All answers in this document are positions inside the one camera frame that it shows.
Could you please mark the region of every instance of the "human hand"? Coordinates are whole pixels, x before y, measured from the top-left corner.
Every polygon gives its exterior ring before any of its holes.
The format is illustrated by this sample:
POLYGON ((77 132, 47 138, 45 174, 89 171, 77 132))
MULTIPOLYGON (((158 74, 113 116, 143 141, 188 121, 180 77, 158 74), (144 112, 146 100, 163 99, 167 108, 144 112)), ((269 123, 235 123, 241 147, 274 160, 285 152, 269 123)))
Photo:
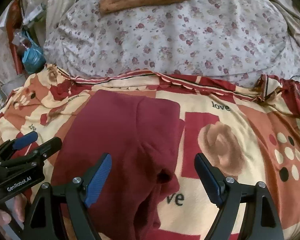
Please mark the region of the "human hand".
MULTIPOLYGON (((17 218, 21 221, 25 221, 25 207, 26 207, 27 199, 24 195, 20 194, 15 197, 14 201, 14 212, 17 215, 17 218)), ((2 228, 4 225, 8 225, 11 221, 10 215, 0 210, 0 232, 5 237, 5 239, 10 240, 11 238, 6 234, 5 230, 2 228)))

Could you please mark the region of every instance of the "white floral fabric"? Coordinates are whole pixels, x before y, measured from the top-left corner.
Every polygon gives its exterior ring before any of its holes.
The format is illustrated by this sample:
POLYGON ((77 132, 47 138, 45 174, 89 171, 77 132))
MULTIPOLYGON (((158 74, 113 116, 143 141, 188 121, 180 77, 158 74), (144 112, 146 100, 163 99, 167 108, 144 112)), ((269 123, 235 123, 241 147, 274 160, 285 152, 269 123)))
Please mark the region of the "white floral fabric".
POLYGON ((148 68, 252 87, 262 73, 300 75, 300 47, 269 0, 188 0, 99 13, 79 0, 45 43, 48 62, 71 75, 117 76, 148 68))

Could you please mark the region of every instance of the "black dot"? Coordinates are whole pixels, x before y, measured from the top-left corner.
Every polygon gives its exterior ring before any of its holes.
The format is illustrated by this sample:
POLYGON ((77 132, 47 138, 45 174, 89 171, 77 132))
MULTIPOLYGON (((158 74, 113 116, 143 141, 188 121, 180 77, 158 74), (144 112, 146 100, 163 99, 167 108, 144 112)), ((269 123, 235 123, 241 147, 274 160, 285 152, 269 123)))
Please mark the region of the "black dot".
POLYGON ((291 136, 288 136, 288 140, 289 140, 289 142, 291 143, 291 145, 294 146, 294 141, 293 141, 293 139, 291 138, 291 136))
POLYGON ((286 167, 283 167, 280 171, 279 171, 279 175, 280 175, 280 179, 283 182, 286 182, 289 179, 289 172, 287 170, 286 167))

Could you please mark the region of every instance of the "cream dot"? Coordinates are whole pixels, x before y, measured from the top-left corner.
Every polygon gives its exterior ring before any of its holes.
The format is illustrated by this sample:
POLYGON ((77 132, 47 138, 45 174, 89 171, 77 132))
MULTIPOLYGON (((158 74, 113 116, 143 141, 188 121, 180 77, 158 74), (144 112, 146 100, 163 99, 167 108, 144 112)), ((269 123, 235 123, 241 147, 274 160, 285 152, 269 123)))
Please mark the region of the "cream dot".
POLYGON ((298 161, 300 161, 300 152, 299 152, 297 149, 295 149, 295 150, 294 150, 294 153, 295 153, 295 155, 296 155, 298 161))
POLYGON ((282 164, 283 163, 283 156, 282 156, 282 154, 279 151, 277 151, 277 150, 274 150, 274 154, 275 154, 275 157, 277 158, 277 162, 279 164, 282 164))
POLYGON ((293 159, 294 159, 294 154, 293 154, 293 151, 291 150, 291 148, 286 147, 286 148, 284 149, 284 153, 286 154, 286 156, 287 156, 290 160, 293 160, 293 159))
POLYGON ((292 173, 292 177, 295 180, 299 180, 299 171, 298 171, 298 168, 296 167, 296 165, 294 165, 294 164, 292 165, 291 173, 292 173))
POLYGON ((281 133, 281 132, 279 132, 279 133, 277 134, 277 139, 278 139, 279 142, 282 142, 282 143, 287 142, 286 137, 285 137, 284 134, 281 133))

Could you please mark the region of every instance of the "brown rose print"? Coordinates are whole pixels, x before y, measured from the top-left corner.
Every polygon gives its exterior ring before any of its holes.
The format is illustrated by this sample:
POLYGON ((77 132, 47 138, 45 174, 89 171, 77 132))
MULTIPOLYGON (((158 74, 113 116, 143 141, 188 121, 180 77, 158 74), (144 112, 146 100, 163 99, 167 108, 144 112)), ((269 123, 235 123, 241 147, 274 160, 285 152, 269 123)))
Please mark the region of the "brown rose print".
POLYGON ((238 140, 228 125, 221 122, 206 125, 199 132, 198 144, 213 166, 225 176, 238 178, 244 159, 238 140))

